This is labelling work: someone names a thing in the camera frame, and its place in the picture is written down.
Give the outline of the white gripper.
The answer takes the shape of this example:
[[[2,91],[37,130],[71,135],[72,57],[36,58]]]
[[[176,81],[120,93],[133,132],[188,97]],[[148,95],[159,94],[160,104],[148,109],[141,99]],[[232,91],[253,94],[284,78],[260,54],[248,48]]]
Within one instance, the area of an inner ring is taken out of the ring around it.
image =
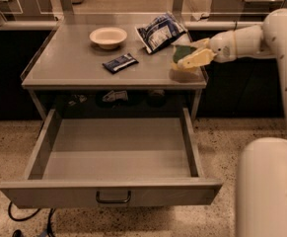
[[[196,50],[178,61],[178,69],[193,69],[209,64],[213,59],[224,63],[242,57],[256,57],[261,53],[263,31],[261,26],[251,26],[215,35],[213,38],[190,39],[180,38],[173,42],[173,46],[185,45]]]

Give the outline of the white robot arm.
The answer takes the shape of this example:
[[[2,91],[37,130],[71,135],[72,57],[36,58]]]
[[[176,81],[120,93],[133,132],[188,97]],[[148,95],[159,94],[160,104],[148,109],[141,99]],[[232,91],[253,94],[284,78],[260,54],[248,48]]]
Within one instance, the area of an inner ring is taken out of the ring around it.
[[[277,68],[280,110],[269,117],[285,121],[286,136],[256,139],[239,156],[235,198],[236,237],[287,237],[287,8],[259,23],[174,44],[172,67],[193,71],[211,62],[270,59]]]

